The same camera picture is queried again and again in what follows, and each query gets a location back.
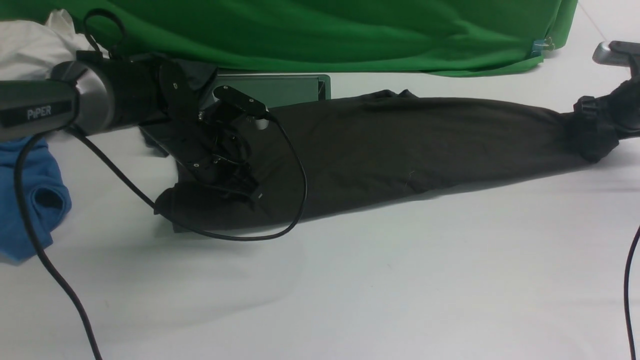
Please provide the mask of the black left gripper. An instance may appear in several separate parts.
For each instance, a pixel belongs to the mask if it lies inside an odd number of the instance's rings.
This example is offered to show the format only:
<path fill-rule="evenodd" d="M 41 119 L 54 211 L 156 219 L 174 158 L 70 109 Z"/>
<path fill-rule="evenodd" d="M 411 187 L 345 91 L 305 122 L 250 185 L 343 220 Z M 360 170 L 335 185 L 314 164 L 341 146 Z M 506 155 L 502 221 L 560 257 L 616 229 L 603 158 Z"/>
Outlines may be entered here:
<path fill-rule="evenodd" d="M 206 188 L 223 196 L 242 196 L 250 202 L 257 202 L 262 198 L 263 190 L 249 166 L 249 143 L 232 123 L 208 124 L 201 120 L 203 110 L 205 108 L 201 109 L 199 119 L 212 137 L 215 150 L 202 164 L 178 164 Z"/>

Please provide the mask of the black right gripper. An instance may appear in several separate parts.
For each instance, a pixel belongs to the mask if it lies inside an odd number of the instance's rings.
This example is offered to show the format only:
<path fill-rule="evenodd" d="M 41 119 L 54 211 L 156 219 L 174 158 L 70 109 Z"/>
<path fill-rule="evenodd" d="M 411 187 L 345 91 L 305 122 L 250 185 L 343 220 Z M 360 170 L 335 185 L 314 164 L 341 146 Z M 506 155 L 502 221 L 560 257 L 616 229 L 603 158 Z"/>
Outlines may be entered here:
<path fill-rule="evenodd" d="M 633 77 L 605 96 L 582 96 L 573 106 L 573 145 L 597 163 L 620 141 L 640 134 L 640 82 Z"/>

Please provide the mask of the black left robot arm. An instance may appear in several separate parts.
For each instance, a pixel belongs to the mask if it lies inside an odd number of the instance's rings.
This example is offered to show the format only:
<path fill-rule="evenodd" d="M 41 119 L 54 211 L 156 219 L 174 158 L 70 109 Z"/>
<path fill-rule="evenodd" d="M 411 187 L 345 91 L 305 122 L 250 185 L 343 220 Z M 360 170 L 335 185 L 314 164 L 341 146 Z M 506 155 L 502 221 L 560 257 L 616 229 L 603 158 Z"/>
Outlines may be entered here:
<path fill-rule="evenodd" d="M 249 142 L 233 126 L 265 107 L 235 88 L 214 88 L 218 68 L 144 55 L 105 59 L 82 51 L 45 80 L 1 82 L 1 141 L 64 130 L 82 136 L 139 128 L 146 145 L 224 199 L 258 200 Z"/>

